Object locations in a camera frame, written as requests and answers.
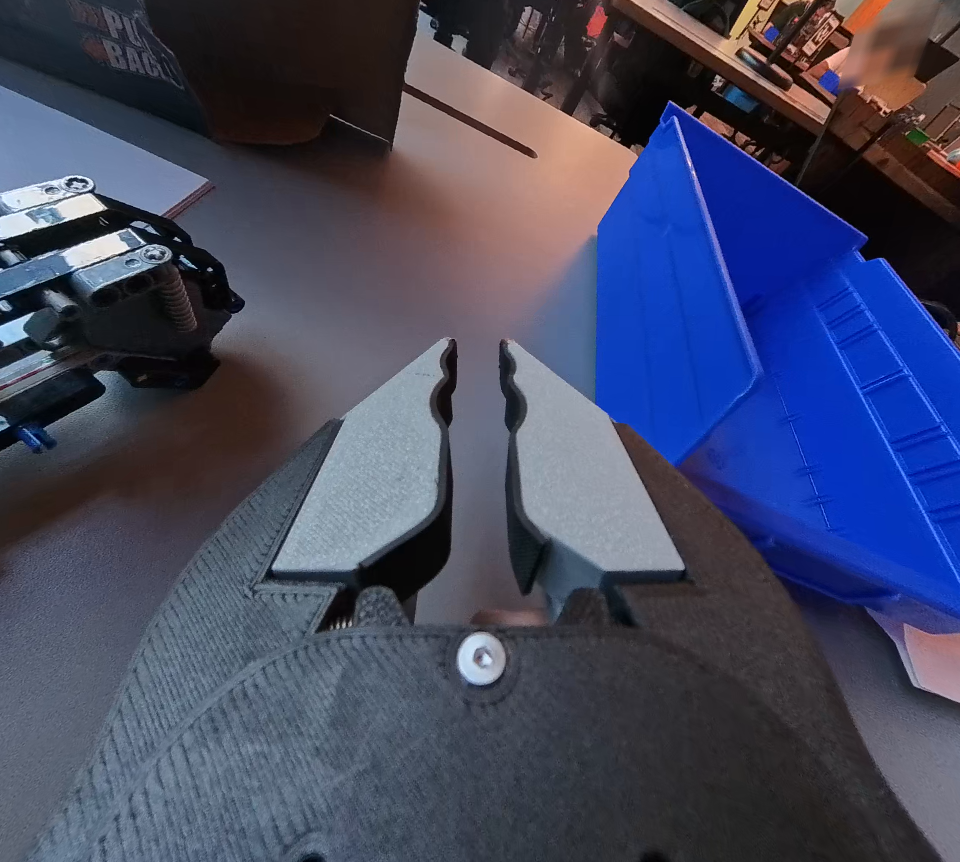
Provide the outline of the dark wooden desk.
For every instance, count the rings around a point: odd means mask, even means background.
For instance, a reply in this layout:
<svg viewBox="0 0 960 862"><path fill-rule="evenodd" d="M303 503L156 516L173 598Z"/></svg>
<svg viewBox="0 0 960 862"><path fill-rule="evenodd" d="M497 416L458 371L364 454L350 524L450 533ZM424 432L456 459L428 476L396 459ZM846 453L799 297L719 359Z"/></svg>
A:
<svg viewBox="0 0 960 862"><path fill-rule="evenodd" d="M907 143L905 132L911 128L928 134L925 116L910 104L888 110L873 96L847 95L831 115L828 131L850 150L853 165L873 168L939 218L958 225L958 139L953 148L932 136L922 148Z"/></svg>

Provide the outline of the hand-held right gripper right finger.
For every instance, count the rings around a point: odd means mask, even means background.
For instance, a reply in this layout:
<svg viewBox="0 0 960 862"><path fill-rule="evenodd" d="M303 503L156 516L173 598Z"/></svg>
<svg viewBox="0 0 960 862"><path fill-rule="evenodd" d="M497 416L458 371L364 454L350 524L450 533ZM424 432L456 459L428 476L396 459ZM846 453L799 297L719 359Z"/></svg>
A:
<svg viewBox="0 0 960 862"><path fill-rule="evenodd" d="M514 340L500 342L499 380L510 565L522 594L539 590L556 621L578 590L613 606L623 586L684 580L609 415Z"/></svg>

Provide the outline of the dark printed lego set box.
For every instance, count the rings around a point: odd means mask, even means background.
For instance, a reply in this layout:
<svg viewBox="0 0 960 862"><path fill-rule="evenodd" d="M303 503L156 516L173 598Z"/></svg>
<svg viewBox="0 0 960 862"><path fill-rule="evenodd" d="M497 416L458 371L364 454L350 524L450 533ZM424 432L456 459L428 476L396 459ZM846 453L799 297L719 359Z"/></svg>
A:
<svg viewBox="0 0 960 862"><path fill-rule="evenodd" d="M390 148L421 0L2 0L2 57L221 142Z"/></svg>

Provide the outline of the white paper sheet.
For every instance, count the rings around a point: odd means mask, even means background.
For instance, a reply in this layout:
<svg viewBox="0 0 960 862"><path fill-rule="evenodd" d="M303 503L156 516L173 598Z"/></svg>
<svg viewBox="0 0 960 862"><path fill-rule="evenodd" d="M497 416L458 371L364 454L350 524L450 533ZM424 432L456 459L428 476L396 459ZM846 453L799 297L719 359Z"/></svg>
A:
<svg viewBox="0 0 960 862"><path fill-rule="evenodd" d="M911 684L959 703L959 634L930 633L867 609L891 638Z"/></svg>

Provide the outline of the long wooden desk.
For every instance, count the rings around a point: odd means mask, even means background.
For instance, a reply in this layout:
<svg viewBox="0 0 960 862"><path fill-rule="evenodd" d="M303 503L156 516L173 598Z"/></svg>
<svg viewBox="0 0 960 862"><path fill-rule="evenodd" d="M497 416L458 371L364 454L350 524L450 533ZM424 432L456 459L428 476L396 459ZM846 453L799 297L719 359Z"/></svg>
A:
<svg viewBox="0 0 960 862"><path fill-rule="evenodd" d="M751 97L759 100L804 131L815 134L827 121L829 109L800 88L775 87L737 57L738 46L694 21L666 0L599 0L607 12L607 22L594 50L587 58L581 76L563 99L561 111L573 116L590 85L593 72L603 60L619 14L655 37L703 65Z"/></svg>

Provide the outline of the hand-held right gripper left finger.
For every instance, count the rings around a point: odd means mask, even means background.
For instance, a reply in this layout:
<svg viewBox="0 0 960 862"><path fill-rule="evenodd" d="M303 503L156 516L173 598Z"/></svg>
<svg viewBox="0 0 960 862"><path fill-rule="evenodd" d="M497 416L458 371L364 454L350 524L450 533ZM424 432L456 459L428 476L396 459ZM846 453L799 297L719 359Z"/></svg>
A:
<svg viewBox="0 0 960 862"><path fill-rule="evenodd" d="M348 628L385 588L412 621L451 552L456 340L441 338L319 432L321 450L269 556L269 588L322 595L313 631Z"/></svg>

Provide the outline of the blue plastic bin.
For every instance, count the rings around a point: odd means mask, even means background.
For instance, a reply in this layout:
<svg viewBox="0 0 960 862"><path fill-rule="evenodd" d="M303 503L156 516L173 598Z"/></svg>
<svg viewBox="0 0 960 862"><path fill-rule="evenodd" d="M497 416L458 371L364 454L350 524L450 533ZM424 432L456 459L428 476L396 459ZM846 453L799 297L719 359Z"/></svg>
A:
<svg viewBox="0 0 960 862"><path fill-rule="evenodd" d="M669 103L598 225L595 400L782 578L958 632L958 348L866 241Z"/></svg>

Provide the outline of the grey flat board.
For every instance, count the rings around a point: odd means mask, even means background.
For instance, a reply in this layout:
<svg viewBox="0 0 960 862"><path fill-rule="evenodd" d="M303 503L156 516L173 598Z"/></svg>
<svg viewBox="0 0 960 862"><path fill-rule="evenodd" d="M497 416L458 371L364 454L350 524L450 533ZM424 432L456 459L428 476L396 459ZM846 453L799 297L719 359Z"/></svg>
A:
<svg viewBox="0 0 960 862"><path fill-rule="evenodd" d="M202 176L1 89L1 190L83 176L103 196L175 219L213 190Z"/></svg>

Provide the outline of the black and chrome lego model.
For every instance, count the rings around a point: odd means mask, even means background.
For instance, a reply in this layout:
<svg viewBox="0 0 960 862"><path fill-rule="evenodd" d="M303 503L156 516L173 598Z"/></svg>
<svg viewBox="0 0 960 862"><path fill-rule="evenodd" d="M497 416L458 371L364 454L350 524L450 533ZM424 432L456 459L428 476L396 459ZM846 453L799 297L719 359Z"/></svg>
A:
<svg viewBox="0 0 960 862"><path fill-rule="evenodd" d="M193 391L244 308L224 266L174 220L68 175L1 196L1 450L56 446L50 427L101 398L100 376Z"/></svg>

